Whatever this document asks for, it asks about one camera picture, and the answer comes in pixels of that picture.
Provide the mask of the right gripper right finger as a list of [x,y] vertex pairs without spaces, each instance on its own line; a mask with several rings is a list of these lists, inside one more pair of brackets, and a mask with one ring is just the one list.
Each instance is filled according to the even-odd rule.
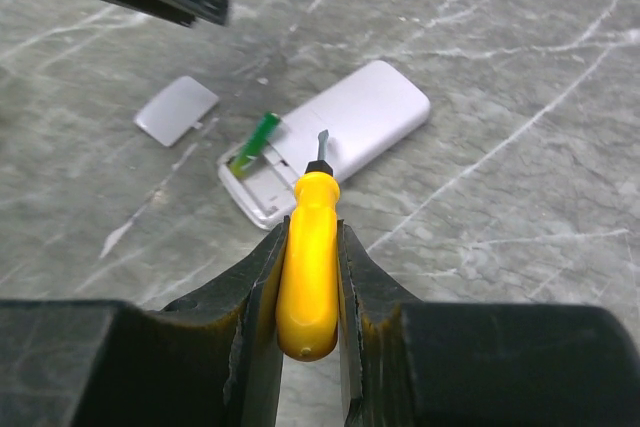
[[635,426],[639,353],[597,306],[423,301],[337,231],[348,426]]

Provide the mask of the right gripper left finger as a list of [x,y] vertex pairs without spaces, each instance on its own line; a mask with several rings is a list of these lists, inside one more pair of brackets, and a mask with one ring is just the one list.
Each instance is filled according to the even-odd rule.
[[5,426],[271,426],[288,226],[160,310],[119,300],[1,304]]

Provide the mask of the yellow handled screwdriver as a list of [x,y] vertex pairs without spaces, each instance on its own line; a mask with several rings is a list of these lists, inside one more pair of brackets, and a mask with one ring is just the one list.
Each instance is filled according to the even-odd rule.
[[327,162],[329,132],[294,189],[276,304],[278,343],[289,357],[313,362],[331,353],[339,317],[337,212],[340,188]]

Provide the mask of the grey battery cover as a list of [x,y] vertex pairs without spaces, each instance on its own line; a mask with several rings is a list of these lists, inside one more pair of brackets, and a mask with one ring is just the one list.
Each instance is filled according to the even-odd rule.
[[189,76],[171,82],[134,117],[143,132],[164,147],[173,146],[219,102],[219,96]]

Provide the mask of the white remote control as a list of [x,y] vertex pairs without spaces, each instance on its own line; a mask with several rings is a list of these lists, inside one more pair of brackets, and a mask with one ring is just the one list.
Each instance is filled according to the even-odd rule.
[[326,160],[342,183],[424,124],[430,109],[408,78],[372,61],[282,116],[244,177],[229,169],[240,144],[219,158],[218,175],[249,220],[270,230],[295,208],[295,184],[317,158],[320,132],[329,133]]

